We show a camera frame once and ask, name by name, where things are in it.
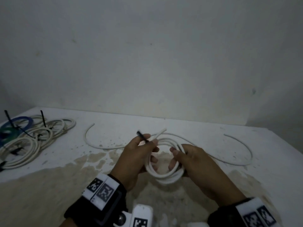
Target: worn table surface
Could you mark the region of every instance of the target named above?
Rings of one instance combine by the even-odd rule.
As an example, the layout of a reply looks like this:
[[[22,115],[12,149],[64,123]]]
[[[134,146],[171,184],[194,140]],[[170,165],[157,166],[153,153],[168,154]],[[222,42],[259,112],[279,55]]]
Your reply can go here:
[[[39,114],[40,109],[47,119],[73,118],[77,125],[43,150],[31,163],[1,172],[1,183],[41,169],[65,166],[81,156],[100,152],[106,153],[102,171],[109,171],[113,167],[109,152],[92,148],[83,140],[86,128],[92,123],[95,126],[89,130],[87,138],[103,147],[125,145],[138,129],[144,133],[155,133],[166,127],[168,132],[182,135],[225,160],[237,162],[248,159],[248,150],[241,143],[223,136],[226,133],[246,143],[253,151],[254,158],[252,164],[246,167],[218,162],[220,167],[226,173],[236,169],[243,175],[257,179],[268,192],[284,226],[303,225],[303,155],[268,129],[54,108],[33,108],[22,115]],[[97,164],[86,162],[83,167],[96,167]]]

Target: fingernail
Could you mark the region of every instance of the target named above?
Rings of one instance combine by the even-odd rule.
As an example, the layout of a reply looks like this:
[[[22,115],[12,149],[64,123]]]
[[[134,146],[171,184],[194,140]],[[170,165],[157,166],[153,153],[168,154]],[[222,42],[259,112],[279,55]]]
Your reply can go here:
[[[172,154],[174,155],[174,156],[176,156],[177,154],[178,154],[178,150],[176,150],[176,149],[174,149],[173,151],[172,151]]]
[[[154,139],[153,141],[152,141],[156,146],[158,145],[158,142],[159,142],[159,140],[157,140],[157,139]]]

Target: person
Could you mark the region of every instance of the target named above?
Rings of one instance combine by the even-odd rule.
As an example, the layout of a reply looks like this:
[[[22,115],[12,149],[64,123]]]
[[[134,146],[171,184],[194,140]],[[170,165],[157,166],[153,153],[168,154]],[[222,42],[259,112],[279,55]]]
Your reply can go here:
[[[124,148],[116,165],[108,176],[119,183],[122,191],[130,191],[136,185],[138,174],[145,171],[144,162],[151,152],[158,152],[158,140],[152,140],[144,145],[139,143],[143,139],[139,136],[133,138]],[[186,154],[174,148],[170,148],[173,159],[169,164],[171,170],[176,162],[180,162],[186,169],[185,175],[188,176],[210,199],[214,200],[219,208],[208,217],[208,225],[213,226],[279,226],[273,216],[263,205],[259,198],[247,198],[229,177],[221,170],[216,162],[202,149],[193,145],[182,145]],[[151,162],[156,163],[157,159],[152,156]],[[60,227],[82,227],[82,219],[85,223],[88,220],[89,212],[93,205],[87,201],[80,201],[81,197],[65,213],[65,221]]]

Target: qr code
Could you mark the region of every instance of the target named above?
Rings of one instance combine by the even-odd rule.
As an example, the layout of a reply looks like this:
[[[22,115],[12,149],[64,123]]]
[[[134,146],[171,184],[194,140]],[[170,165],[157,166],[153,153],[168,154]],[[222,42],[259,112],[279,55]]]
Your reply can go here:
[[[265,206],[259,207],[257,211],[268,226],[272,226],[273,224],[276,223],[276,220]]]
[[[98,178],[95,178],[86,188],[94,193],[102,183],[103,181]]]
[[[147,227],[147,219],[135,217],[133,227]]]
[[[248,227],[264,227],[261,219],[256,212],[252,212],[243,216]]]
[[[107,185],[106,183],[101,186],[100,190],[97,192],[97,196],[101,198],[104,202],[107,202],[108,199],[111,197],[115,190]]]

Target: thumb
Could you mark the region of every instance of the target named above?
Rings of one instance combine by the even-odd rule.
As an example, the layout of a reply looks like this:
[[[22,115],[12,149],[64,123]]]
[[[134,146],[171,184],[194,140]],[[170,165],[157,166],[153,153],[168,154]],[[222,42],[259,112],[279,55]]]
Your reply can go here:
[[[185,168],[188,168],[190,166],[190,160],[191,160],[191,158],[188,157],[185,153],[183,153],[182,151],[174,149],[172,151],[172,154],[173,154],[174,158],[179,163],[181,163],[182,165],[184,165]]]
[[[142,149],[145,153],[152,152],[152,150],[158,145],[158,140],[154,139],[152,141],[149,141],[148,143],[140,146],[140,149]]]

